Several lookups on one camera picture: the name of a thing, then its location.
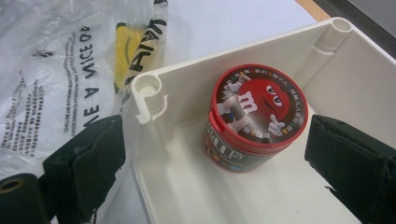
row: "cartoon eyes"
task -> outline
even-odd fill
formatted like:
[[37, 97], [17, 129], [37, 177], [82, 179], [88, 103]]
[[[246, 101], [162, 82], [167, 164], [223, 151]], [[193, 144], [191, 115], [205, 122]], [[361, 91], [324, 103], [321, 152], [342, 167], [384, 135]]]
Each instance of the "cartoon eyes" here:
[[274, 91], [272, 86], [268, 85], [266, 89], [267, 89], [268, 93], [270, 93], [271, 95], [274, 95], [274, 98], [273, 98], [274, 104], [277, 106], [282, 106], [282, 102], [280, 101], [279, 97], [277, 97], [276, 92]]

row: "red lid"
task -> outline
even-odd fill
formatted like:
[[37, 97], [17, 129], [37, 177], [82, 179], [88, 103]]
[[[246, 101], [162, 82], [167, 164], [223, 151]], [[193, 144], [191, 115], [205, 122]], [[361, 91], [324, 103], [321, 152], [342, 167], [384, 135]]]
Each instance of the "red lid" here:
[[228, 70], [212, 95], [209, 120], [235, 147], [276, 153], [303, 132], [308, 107], [303, 92], [282, 72], [244, 64]]

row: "white plastic box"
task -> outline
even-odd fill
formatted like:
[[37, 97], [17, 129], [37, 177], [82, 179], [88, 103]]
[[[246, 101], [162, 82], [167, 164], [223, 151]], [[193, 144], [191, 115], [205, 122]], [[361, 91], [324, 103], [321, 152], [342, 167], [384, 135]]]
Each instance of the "white plastic box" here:
[[152, 223], [360, 223], [304, 160], [309, 123], [258, 169], [235, 174], [204, 153], [216, 80], [244, 63], [272, 66], [303, 89], [314, 113], [396, 147], [396, 62], [341, 18], [142, 74], [134, 169]]

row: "m&m's container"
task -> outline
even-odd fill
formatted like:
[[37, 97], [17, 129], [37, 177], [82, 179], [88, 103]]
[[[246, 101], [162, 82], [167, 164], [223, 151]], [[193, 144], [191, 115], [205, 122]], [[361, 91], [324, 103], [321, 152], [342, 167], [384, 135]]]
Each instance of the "m&m's container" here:
[[288, 76], [265, 65], [240, 65], [216, 83], [205, 152], [226, 170], [248, 172], [300, 136], [307, 118], [303, 92]]

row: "plastic bag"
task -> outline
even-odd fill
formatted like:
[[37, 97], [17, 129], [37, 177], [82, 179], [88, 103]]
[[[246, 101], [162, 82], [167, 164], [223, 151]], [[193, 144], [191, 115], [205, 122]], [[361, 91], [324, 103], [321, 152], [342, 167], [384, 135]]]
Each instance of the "plastic bag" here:
[[[0, 178], [22, 171], [40, 175], [36, 163], [92, 122], [120, 113], [121, 104], [128, 104], [128, 86], [115, 93], [120, 81], [114, 64], [136, 49], [115, 60], [117, 26], [129, 29], [129, 43], [138, 49], [150, 20], [166, 19], [164, 6], [155, 5], [145, 0], [1, 4]], [[154, 51], [163, 51], [157, 47]], [[161, 57], [152, 54], [147, 69], [160, 66]]]

